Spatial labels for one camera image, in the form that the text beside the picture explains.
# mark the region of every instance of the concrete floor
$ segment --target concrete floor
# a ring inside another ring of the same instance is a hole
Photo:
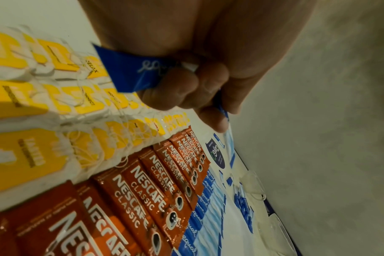
[[[384,0],[320,1],[231,120],[303,255],[384,256]]]

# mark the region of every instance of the human hand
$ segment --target human hand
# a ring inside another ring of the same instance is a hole
[[[237,114],[255,84],[288,51],[316,0],[79,0],[103,47],[198,64],[176,67],[160,84],[138,92],[158,110],[193,108],[218,132]]]

